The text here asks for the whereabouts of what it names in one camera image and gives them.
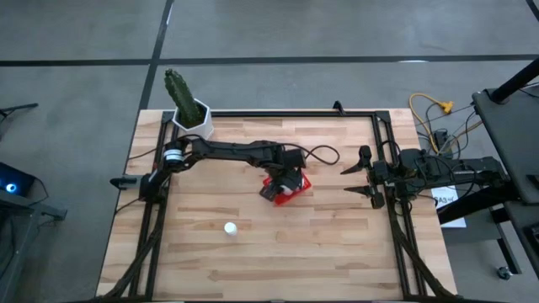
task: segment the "white label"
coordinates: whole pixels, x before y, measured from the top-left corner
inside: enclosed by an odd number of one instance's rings
[[[438,200],[438,206],[436,207],[436,209],[439,209],[440,207],[446,206],[458,200],[458,194],[456,193],[455,185],[431,189],[431,191],[432,197]],[[442,227],[466,228],[466,221],[464,220],[464,218],[460,218],[442,224]]]

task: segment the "green cactus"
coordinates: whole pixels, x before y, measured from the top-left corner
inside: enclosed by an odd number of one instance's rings
[[[180,122],[185,128],[195,127],[204,122],[205,113],[195,102],[187,83],[172,69],[165,72],[165,87],[180,113]]]

